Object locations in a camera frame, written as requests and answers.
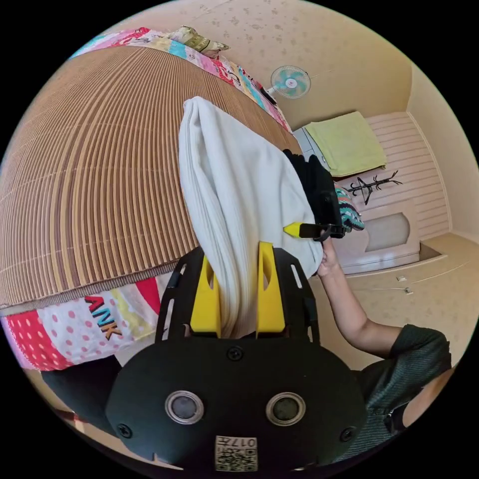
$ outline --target green shirt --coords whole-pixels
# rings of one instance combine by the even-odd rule
[[[422,387],[450,368],[449,341],[443,333],[411,324],[404,326],[388,359],[354,371],[368,418],[348,451],[334,462],[366,452],[396,435],[386,427],[388,414],[408,403]]]

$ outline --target coat rack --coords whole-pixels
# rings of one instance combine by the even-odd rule
[[[356,196],[357,192],[358,191],[361,191],[361,193],[363,194],[363,198],[365,196],[365,191],[368,192],[368,196],[365,198],[364,200],[364,204],[367,205],[368,204],[368,201],[369,201],[369,197],[371,196],[371,193],[373,192],[373,187],[376,187],[377,190],[380,190],[380,185],[383,185],[385,183],[394,183],[396,185],[402,185],[402,183],[400,181],[397,181],[397,180],[393,180],[393,178],[396,176],[397,172],[399,170],[396,170],[392,176],[390,176],[389,178],[385,178],[383,180],[378,180],[378,175],[374,176],[373,177],[373,182],[372,183],[365,183],[363,180],[361,180],[361,178],[359,178],[359,176],[357,177],[357,180],[358,180],[358,186],[353,186],[353,183],[351,183],[351,187],[350,189],[348,189],[347,191],[349,191],[350,193],[353,194],[353,196]]]

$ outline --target person's arm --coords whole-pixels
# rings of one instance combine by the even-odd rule
[[[346,280],[331,238],[323,242],[323,260],[318,275],[344,339],[355,348],[387,358],[402,328],[371,321]]]
[[[403,413],[403,424],[405,427],[410,426],[432,404],[434,399],[436,399],[444,386],[448,383],[455,370],[456,367],[454,366],[437,378],[434,378],[409,402]]]

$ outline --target screw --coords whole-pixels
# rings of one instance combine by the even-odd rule
[[[116,427],[116,430],[125,439],[130,439],[133,436],[133,433],[132,433],[131,429],[126,424],[119,424]]]
[[[226,356],[231,361],[239,361],[243,357],[243,350],[238,346],[233,346],[228,350]]]
[[[343,443],[346,443],[353,439],[354,435],[354,430],[356,428],[346,428],[340,435],[339,435],[339,440]]]

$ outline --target person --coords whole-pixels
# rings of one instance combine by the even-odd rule
[[[438,396],[455,367],[451,367],[449,342],[443,333],[412,324],[387,326],[367,317],[346,280],[331,238],[323,242],[317,274],[344,339],[382,358],[354,371],[368,416],[349,450],[334,461],[339,462],[379,446],[410,426]]]

